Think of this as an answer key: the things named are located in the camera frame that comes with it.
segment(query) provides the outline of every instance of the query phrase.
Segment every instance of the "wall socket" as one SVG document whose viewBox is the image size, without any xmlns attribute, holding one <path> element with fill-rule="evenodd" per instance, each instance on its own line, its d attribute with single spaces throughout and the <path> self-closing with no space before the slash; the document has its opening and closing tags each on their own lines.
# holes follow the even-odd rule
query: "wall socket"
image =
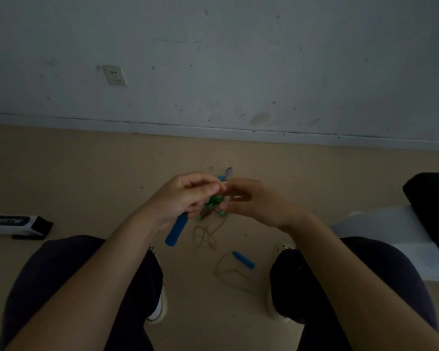
<svg viewBox="0 0 439 351">
<path fill-rule="evenodd" d="M 103 65 L 102 69 L 109 85 L 127 86 L 121 66 Z"/>
</svg>

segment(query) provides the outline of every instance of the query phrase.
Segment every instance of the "leg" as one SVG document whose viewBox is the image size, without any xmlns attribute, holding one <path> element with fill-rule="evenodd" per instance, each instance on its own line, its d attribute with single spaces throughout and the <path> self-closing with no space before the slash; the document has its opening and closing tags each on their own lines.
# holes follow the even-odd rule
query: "leg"
<svg viewBox="0 0 439 351">
<path fill-rule="evenodd" d="M 2 348 L 103 243 L 86 235 L 51 240 L 29 258 L 6 301 Z M 161 268 L 148 251 L 122 300 L 105 350 L 153 349 L 143 323 L 156 308 L 161 287 Z"/>
<path fill-rule="evenodd" d="M 389 244 L 351 237 L 342 242 L 434 329 L 431 297 L 410 260 Z M 282 316 L 305 324 L 299 350 L 351 350 L 337 316 L 298 250 L 286 250 L 270 271 L 272 299 Z"/>
</svg>

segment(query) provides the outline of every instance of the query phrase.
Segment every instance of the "baseboard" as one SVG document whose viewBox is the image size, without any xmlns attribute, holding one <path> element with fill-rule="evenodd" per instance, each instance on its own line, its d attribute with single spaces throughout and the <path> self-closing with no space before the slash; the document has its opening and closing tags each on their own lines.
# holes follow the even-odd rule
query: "baseboard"
<svg viewBox="0 0 439 351">
<path fill-rule="evenodd" d="M 106 121 L 65 117 L 14 115 L 8 113 L 0 113 L 0 124 L 272 143 L 364 146 L 383 149 L 439 152 L 439 141 L 375 136 L 369 137 L 356 135 L 277 132 L 270 130 L 193 127 L 162 123 Z"/>
</svg>

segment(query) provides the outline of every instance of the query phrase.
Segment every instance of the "floor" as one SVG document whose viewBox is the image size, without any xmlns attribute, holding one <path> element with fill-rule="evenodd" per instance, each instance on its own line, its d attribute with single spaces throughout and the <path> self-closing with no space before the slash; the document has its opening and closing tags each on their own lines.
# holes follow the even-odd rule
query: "floor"
<svg viewBox="0 0 439 351">
<path fill-rule="evenodd" d="M 34 214 L 55 223 L 48 239 L 107 237 L 124 217 L 176 173 L 260 178 L 331 224 L 352 211 L 406 205 L 403 184 L 439 171 L 439 153 L 233 142 L 62 129 L 0 126 L 0 213 Z M 219 217 L 204 222 L 213 230 Z M 216 246 L 196 248 L 190 222 L 168 248 L 158 235 L 169 312 L 147 332 L 158 350 L 294 350 L 301 327 L 277 323 L 266 311 L 273 250 L 289 238 L 250 219 L 229 216 Z M 41 242 L 0 236 L 0 314 L 24 262 Z M 257 267 L 242 269 L 237 250 Z M 439 283 L 429 283 L 439 313 Z"/>
</svg>

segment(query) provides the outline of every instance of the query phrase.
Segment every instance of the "right hand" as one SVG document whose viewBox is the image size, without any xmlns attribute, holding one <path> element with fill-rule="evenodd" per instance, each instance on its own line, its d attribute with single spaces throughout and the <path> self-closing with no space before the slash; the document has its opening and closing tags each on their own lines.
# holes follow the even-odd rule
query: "right hand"
<svg viewBox="0 0 439 351">
<path fill-rule="evenodd" d="M 220 208 L 232 214 L 254 218 L 268 226 L 287 230 L 305 211 L 259 180 L 233 178 L 228 180 L 222 195 L 231 196 Z"/>
</svg>

